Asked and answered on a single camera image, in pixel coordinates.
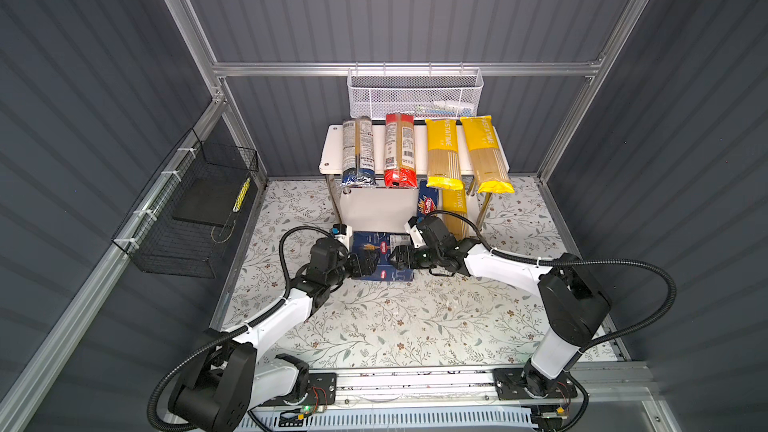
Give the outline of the large blue Barilla box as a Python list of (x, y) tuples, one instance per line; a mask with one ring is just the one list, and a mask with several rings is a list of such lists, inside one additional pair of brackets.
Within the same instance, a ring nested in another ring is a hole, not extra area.
[(399, 246), (410, 246), (410, 236), (407, 234), (392, 234), (385, 232), (354, 232), (351, 252), (376, 250), (380, 260), (376, 273), (370, 277), (357, 279), (371, 282), (412, 282), (414, 272), (405, 265), (395, 265), (390, 257)]

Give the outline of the slim blue Barilla spaghetti box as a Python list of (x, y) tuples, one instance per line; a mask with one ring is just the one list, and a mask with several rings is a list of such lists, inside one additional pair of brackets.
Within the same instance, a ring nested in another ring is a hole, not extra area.
[(423, 218), (438, 209), (440, 192), (437, 188), (430, 187), (426, 179), (419, 181), (417, 197), (417, 217)]

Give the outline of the yellow Pastatime spaghetti bag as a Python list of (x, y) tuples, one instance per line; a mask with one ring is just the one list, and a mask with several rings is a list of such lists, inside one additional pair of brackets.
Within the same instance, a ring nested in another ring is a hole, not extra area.
[(459, 191), (464, 187), (453, 120), (427, 120), (427, 186)]
[(504, 165), (505, 157), (491, 117), (464, 117), (461, 124), (474, 177), (478, 183), (477, 191), (494, 194), (514, 193), (515, 189), (510, 182), (508, 168)]

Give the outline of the red spaghetti bag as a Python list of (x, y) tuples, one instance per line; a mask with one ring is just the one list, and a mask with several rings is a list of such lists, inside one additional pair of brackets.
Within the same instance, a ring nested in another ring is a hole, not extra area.
[(412, 115), (393, 113), (386, 116), (384, 182), (389, 188), (418, 187)]

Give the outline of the dark blue spaghetti bag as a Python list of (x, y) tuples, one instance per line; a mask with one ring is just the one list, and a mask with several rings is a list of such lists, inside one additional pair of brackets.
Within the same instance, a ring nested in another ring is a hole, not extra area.
[(374, 187), (376, 172), (371, 118), (362, 116), (344, 122), (342, 139), (342, 185)]

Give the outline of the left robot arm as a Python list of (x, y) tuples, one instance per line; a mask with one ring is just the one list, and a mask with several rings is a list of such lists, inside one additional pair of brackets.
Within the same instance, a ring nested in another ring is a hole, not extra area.
[[(318, 239), (309, 262), (286, 277), (288, 289), (272, 306), (232, 330), (207, 331), (202, 345), (161, 381), (148, 406), (152, 426), (233, 431), (257, 405), (276, 397), (302, 399), (309, 385), (307, 365), (288, 354), (264, 364), (264, 353), (317, 312), (345, 280), (370, 276), (378, 264), (372, 250), (352, 252), (336, 238)], [(166, 386), (173, 388), (167, 408), (179, 417), (177, 423), (157, 411)]]

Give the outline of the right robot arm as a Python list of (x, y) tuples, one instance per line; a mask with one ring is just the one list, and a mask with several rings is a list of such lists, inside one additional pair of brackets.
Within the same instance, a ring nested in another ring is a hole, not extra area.
[(410, 243), (391, 249), (396, 269), (442, 268), (529, 292), (541, 301), (549, 330), (515, 382), (535, 398), (547, 397), (591, 342), (610, 311), (610, 300), (589, 268), (572, 254), (558, 259), (515, 255), (492, 247), (479, 228), (452, 212), (408, 222)]

